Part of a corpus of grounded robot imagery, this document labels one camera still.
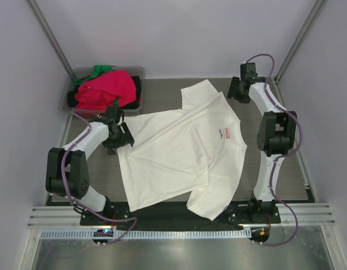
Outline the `white t shirt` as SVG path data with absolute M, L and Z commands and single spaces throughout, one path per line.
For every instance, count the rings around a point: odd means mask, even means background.
M 241 121 L 210 81 L 181 90 L 182 107 L 128 117 L 135 140 L 118 149 L 130 211 L 189 194 L 194 214 L 214 220 L 231 202 L 247 146 Z

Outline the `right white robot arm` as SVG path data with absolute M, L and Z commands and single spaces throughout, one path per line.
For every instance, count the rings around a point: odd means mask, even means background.
M 242 224 L 279 222 L 275 191 L 283 160 L 294 145 L 296 113 L 287 111 L 279 103 L 263 78 L 232 77 L 227 98 L 243 104 L 254 102 L 262 116 L 256 137 L 260 150 L 258 179 L 247 206 L 237 208 L 233 221 Z

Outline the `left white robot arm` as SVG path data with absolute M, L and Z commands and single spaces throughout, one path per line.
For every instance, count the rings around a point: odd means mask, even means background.
M 87 127 L 64 147 L 48 152 L 46 191 L 67 198 L 82 215 L 92 214 L 100 224 L 108 224 L 114 217 L 111 203 L 91 186 L 87 160 L 100 145 L 107 154 L 115 155 L 119 148 L 133 146 L 135 140 L 124 122 L 123 110 L 116 106 L 94 113 L 92 121 L 73 114 Z

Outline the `pink t shirt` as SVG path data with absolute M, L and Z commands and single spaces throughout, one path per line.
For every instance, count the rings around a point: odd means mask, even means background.
M 84 82 L 74 95 L 76 109 L 104 111 L 108 106 L 124 106 L 136 100 L 136 87 L 124 70 L 111 71 Z

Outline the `clear plastic storage bin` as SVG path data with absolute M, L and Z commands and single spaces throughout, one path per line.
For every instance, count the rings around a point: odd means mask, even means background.
M 101 113 L 118 106 L 138 115 L 144 103 L 145 70 L 141 66 L 95 65 L 73 70 L 64 85 L 61 107 Z

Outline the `green t shirt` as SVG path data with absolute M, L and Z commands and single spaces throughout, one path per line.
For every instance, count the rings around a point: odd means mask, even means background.
M 82 79 L 75 80 L 74 84 L 77 86 L 80 86 L 86 81 L 93 80 L 93 79 L 95 79 L 95 78 L 97 78 L 97 77 L 99 77 L 105 73 L 113 71 L 113 68 L 114 68 L 114 66 L 111 66 L 111 65 L 95 65 L 93 67 L 92 73 L 89 76 L 82 78 Z

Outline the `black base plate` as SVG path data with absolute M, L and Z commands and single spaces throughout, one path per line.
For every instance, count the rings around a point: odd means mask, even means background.
M 116 219 L 136 217 L 138 225 L 146 227 L 150 222 L 163 222 L 166 225 L 173 225 L 176 230 L 189 223 L 204 224 L 211 222 L 208 218 L 200 217 L 188 210 L 183 201 L 160 202 L 133 213 L 129 211 L 127 202 L 110 202 L 101 214 L 106 213 L 109 218 Z M 232 224 L 279 224 L 281 218 L 278 207 L 274 202 L 270 202 L 269 206 L 252 203 L 240 206 L 238 202 L 232 201 L 214 221 Z

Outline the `aluminium rail frame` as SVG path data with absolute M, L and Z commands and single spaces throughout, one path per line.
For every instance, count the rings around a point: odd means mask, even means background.
M 335 219 L 326 203 L 297 203 L 289 204 L 296 214 L 300 226 L 334 226 Z M 280 223 L 271 222 L 273 227 L 294 226 L 295 219 L 290 210 L 277 205 Z M 28 226 L 32 228 L 70 228 L 78 227 L 81 218 L 78 213 L 68 206 L 38 206 L 33 208 Z

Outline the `right aluminium post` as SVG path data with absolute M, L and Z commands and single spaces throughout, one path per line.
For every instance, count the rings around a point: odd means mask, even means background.
M 290 63 L 292 62 L 295 55 L 298 53 L 301 45 L 305 41 L 306 37 L 308 36 L 311 28 L 313 27 L 315 21 L 320 16 L 322 10 L 324 9 L 325 5 L 327 3 L 327 0 L 316 0 L 314 2 L 314 5 L 312 6 L 310 12 L 308 13 L 306 19 L 304 20 L 304 23 L 302 27 L 300 28 L 288 54 L 286 55 L 283 64 L 280 66 L 276 76 L 274 77 L 274 81 L 278 82 L 283 78 L 283 75 L 287 68 L 289 67 Z

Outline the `aluminium post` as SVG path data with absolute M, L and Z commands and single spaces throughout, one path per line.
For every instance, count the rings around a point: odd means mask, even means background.
M 59 45 L 51 27 L 49 26 L 49 23 L 47 22 L 41 8 L 39 7 L 37 1 L 35 0 L 27 0 L 26 3 L 28 4 L 29 8 L 31 9 L 35 19 L 38 22 L 38 25 L 43 30 L 46 38 L 48 39 L 51 47 L 53 48 L 54 52 L 56 53 L 57 57 L 59 58 L 60 62 L 62 63 L 65 71 L 70 76 L 72 80 L 76 80 L 76 75 L 65 56 L 61 46 Z
M 302 27 L 300 28 L 288 54 L 286 55 L 283 64 L 280 66 L 276 76 L 274 77 L 274 81 L 278 82 L 283 78 L 283 75 L 287 68 L 289 67 L 290 63 L 292 62 L 295 55 L 298 53 L 301 45 L 305 41 L 306 37 L 308 36 L 311 28 L 313 27 L 315 21 L 320 16 L 322 10 L 324 9 L 325 5 L 327 3 L 327 0 L 316 0 L 314 2 L 314 5 L 312 6 L 310 12 L 308 13 L 306 19 L 304 20 L 304 23 Z

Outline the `left aluminium post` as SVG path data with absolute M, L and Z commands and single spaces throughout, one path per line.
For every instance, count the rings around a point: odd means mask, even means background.
M 35 0 L 27 0 L 26 3 L 28 4 L 29 8 L 31 9 L 35 19 L 38 22 L 38 25 L 43 30 L 46 38 L 48 39 L 51 47 L 53 48 L 54 52 L 56 53 L 57 57 L 59 58 L 60 62 L 62 63 L 65 71 L 70 76 L 72 80 L 76 80 L 76 75 L 65 56 L 61 46 L 59 45 L 51 27 L 49 26 L 49 23 L 47 22 L 41 8 L 39 7 L 37 1 Z

